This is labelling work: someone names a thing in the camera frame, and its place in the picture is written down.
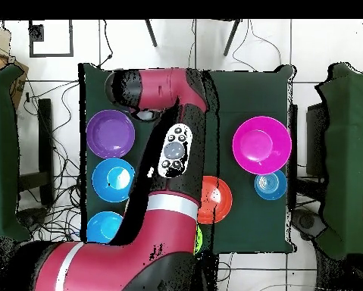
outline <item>pink bowl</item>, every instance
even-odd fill
[[[233,156],[246,171],[265,175],[285,165],[292,151],[292,140],[278,120],[257,116],[245,121],[233,136]]]

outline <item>green cloth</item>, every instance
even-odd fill
[[[98,111],[115,109],[105,97],[104,84],[109,72],[84,64],[86,75],[86,122]],[[234,160],[232,138],[245,120],[259,115],[271,116],[286,125],[287,82],[293,69],[285,66],[276,73],[212,71],[211,77],[220,98],[220,177],[231,188],[233,207],[220,223],[215,224],[214,252],[291,252],[285,241],[285,198],[265,201],[254,190],[255,175],[245,172]],[[153,123],[131,119],[136,130],[133,148],[123,157],[137,169]],[[216,176],[217,115],[215,108],[207,113],[205,175]],[[126,202],[102,201],[92,188],[92,172],[102,160],[86,149],[88,220],[100,211],[123,214]],[[200,224],[203,249],[211,235],[211,226]]]
[[[330,228],[317,242],[331,258],[341,259],[363,254],[363,74],[336,64],[331,79],[319,88],[330,115],[323,212]]]
[[[23,73],[13,64],[0,70],[0,236],[30,238],[15,216],[19,174],[17,125],[10,97],[11,84]]]

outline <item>purple bowl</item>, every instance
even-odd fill
[[[100,158],[121,158],[133,147],[133,123],[124,113],[112,109],[100,111],[88,122],[88,147]]]

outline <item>chair leg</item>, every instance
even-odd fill
[[[236,19],[235,22],[233,23],[233,29],[231,30],[230,38],[228,38],[226,48],[224,49],[225,56],[228,55],[228,51],[230,50],[231,43],[233,42],[233,37],[235,36],[235,32],[236,29],[238,29],[239,24],[240,24],[240,19]]]
[[[150,19],[145,19],[145,22],[146,22],[146,26],[148,27],[148,31],[150,33],[150,38],[152,38],[153,46],[157,47],[157,42],[155,41],[153,28],[152,28],[152,24],[150,23]]]

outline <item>robot button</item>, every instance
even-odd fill
[[[181,167],[181,162],[180,161],[174,161],[172,165],[173,165],[173,167],[175,169],[179,169]]]
[[[163,168],[169,167],[169,165],[171,165],[171,163],[168,160],[162,162]]]

